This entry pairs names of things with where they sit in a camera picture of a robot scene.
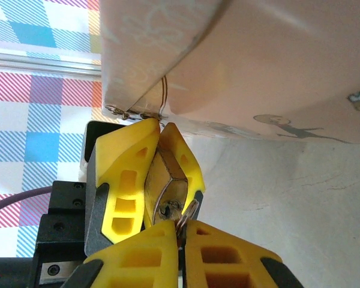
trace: wire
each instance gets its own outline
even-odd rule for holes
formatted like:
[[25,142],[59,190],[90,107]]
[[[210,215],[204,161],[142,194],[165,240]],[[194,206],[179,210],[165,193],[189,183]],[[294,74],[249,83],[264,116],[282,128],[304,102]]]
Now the wire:
[[7,207],[8,205],[11,205],[18,201],[42,194],[47,194],[50,193],[51,191],[52,191],[52,186],[48,186],[48,187],[37,188],[37,189],[17,193],[15,195],[0,200],[0,209]]

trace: plaid tablecloth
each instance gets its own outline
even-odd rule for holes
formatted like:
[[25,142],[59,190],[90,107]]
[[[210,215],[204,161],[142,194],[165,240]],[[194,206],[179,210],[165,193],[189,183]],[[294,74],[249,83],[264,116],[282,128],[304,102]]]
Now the plaid tablecloth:
[[[98,0],[0,0],[0,53],[100,63]],[[102,117],[101,83],[0,71],[0,200],[76,181],[83,131]],[[49,195],[0,211],[0,257],[32,257]]]
[[[0,71],[0,200],[77,181],[82,137],[101,115],[101,83],[59,75]],[[0,257],[32,257],[49,194],[0,211]]]
[[100,62],[98,0],[0,0],[0,53]]

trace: white surface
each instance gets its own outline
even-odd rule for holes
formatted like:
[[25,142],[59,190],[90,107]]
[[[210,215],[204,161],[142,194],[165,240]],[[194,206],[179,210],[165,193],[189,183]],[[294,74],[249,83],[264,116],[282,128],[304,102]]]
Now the white surface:
[[276,252],[305,287],[360,287],[360,145],[187,141],[200,220]]
[[0,228],[0,257],[16,257],[18,231],[18,227]]
[[79,163],[58,162],[58,178],[59,181],[78,181],[80,172]]
[[29,103],[0,101],[0,130],[26,131]]
[[91,107],[61,106],[60,133],[84,133],[91,115]]
[[24,162],[0,162],[0,194],[20,192],[23,171]]
[[44,1],[50,27],[89,33],[88,9]]

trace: red striped pattern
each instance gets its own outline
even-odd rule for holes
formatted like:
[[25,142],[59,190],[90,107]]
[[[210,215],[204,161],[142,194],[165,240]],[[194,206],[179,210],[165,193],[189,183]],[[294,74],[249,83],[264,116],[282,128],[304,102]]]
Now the red striped pattern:
[[30,102],[61,105],[63,81],[60,77],[33,75]]
[[92,107],[101,107],[101,82],[93,82]]
[[[0,200],[12,194],[0,194]],[[20,219],[20,202],[16,202],[0,210],[0,228],[17,227]]]
[[64,79],[62,88],[62,104],[90,107],[92,101],[91,81]]
[[0,72],[0,100],[29,102],[31,75]]
[[88,0],[88,9],[100,10],[99,0]]
[[39,225],[40,218],[48,212],[50,194],[25,199],[20,205],[19,226]]
[[86,0],[46,0],[47,2],[53,2],[53,3],[59,3],[74,7],[80,7],[80,8],[87,8],[87,2]]

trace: blue checkered pattern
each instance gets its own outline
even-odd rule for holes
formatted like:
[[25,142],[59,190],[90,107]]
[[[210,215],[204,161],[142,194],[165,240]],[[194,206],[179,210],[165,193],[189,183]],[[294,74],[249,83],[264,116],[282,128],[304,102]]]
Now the blue checkered pattern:
[[25,143],[24,132],[0,131],[0,162],[23,161]]
[[[0,200],[77,181],[86,123],[101,116],[99,82],[46,73],[0,71]],[[31,257],[49,194],[0,211],[0,256]]]
[[19,227],[17,234],[16,257],[33,257],[38,226]]
[[[99,26],[98,0],[0,0],[0,42],[5,44],[0,49],[21,50],[38,58],[60,59],[69,54],[98,61]],[[29,45],[37,49],[29,51]]]

